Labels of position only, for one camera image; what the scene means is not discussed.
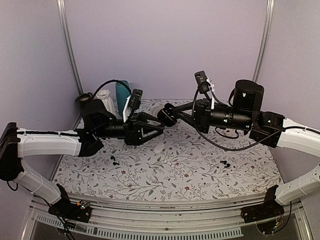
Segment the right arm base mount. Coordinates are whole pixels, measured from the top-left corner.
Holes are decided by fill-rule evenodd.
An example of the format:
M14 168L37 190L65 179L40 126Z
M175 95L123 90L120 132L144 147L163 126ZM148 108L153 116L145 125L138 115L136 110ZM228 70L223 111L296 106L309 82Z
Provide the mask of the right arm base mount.
M284 207L276 202L276 190L278 187L278 185L270 187L267 190L262 203L243 207L241 209L240 216L245 223L261 221L285 213Z

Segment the black earbud charging case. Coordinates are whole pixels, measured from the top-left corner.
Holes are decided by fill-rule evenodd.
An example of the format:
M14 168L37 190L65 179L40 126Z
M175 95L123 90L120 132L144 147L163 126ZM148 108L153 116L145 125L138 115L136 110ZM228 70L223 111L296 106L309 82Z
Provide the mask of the black earbud charging case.
M168 128L178 123L177 118L173 115L174 108L171 103L166 103L157 113L157 118Z

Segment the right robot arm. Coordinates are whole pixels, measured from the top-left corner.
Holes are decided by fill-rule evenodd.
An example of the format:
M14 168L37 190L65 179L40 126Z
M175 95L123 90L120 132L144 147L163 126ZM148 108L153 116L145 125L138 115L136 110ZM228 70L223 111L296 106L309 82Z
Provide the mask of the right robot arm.
M313 156L320 155L320 132L299 124L281 114L261 111L264 87L253 81L236 81L229 96L229 104L215 98L198 99L184 105L167 103L155 116L163 127L172 127L178 120L193 127L197 133L213 146L224 151L244 151L258 144L271 148L288 148ZM227 148L206 137L210 127L241 130L254 141L241 148Z

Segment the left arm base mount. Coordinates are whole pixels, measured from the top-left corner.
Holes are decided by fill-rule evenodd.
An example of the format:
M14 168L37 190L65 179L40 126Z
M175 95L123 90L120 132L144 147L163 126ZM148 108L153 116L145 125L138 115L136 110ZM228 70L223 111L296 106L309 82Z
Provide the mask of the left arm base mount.
M48 213L68 220L88 223L92 214L90 202L80 200L77 203L72 203L66 190L59 184L57 187L60 190L61 199L57 203L49 205Z

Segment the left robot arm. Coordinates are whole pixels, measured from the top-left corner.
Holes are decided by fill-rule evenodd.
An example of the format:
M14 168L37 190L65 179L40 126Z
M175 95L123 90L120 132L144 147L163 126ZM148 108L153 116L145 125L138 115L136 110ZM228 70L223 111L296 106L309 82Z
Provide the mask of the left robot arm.
M0 138L0 178L14 182L47 201L63 217L70 217L76 205L65 189L45 179L25 162L24 157L69 155L91 157L103 148L107 138L124 140L128 146L140 146L161 135L164 125L145 112L129 113L118 119L107 111L100 99L80 103L84 127L68 131L35 131L7 124Z

